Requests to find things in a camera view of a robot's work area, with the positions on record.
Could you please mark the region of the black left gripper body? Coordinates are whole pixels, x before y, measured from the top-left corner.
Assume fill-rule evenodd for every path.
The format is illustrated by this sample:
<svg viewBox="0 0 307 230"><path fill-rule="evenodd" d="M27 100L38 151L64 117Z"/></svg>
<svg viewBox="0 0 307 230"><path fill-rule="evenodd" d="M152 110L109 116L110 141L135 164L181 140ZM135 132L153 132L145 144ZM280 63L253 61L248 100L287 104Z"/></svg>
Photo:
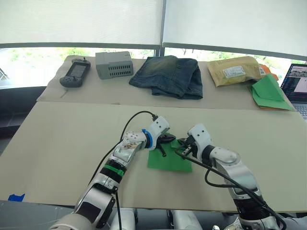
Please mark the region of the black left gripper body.
<svg viewBox="0 0 307 230"><path fill-rule="evenodd" d="M161 148L161 144L166 144L168 143L168 134L162 134L158 137L156 141L156 149Z"/></svg>

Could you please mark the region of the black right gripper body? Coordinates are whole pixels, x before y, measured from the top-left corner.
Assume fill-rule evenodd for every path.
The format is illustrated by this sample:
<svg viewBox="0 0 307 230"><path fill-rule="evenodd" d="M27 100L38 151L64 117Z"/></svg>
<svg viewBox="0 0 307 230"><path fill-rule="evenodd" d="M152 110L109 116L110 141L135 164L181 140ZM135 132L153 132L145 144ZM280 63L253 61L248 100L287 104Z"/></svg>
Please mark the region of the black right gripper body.
<svg viewBox="0 0 307 230"><path fill-rule="evenodd" d="M192 156L197 156L198 147L196 145L195 138L192 135L190 135L190 136L188 136L187 140L189 141L189 146L192 146L192 152L191 152Z"/></svg>

